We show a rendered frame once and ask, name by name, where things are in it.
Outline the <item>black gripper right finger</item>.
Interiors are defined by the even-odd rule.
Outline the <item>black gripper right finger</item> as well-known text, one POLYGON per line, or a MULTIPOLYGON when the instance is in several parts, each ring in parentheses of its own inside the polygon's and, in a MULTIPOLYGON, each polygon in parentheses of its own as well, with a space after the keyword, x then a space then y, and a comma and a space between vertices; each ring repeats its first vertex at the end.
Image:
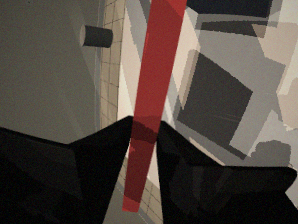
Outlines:
POLYGON ((226 167, 160 121, 156 159, 164 224, 204 224, 230 194, 278 192, 298 177, 290 167, 226 167))

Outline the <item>red lid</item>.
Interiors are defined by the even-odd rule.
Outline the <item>red lid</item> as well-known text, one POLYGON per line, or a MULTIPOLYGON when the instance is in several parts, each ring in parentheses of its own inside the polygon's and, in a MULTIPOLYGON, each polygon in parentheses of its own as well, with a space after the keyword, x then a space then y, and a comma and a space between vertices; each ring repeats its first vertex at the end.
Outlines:
POLYGON ((122 212, 138 213, 172 77, 186 0, 152 0, 130 136, 122 212))

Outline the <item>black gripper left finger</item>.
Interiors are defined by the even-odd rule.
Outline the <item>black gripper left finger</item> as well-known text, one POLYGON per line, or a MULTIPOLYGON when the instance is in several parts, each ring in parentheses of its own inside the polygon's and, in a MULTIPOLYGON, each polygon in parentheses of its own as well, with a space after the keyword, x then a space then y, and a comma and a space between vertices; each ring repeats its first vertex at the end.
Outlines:
POLYGON ((102 224, 128 152, 133 119, 126 116, 69 144, 1 127, 0 171, 65 190, 80 224, 102 224))

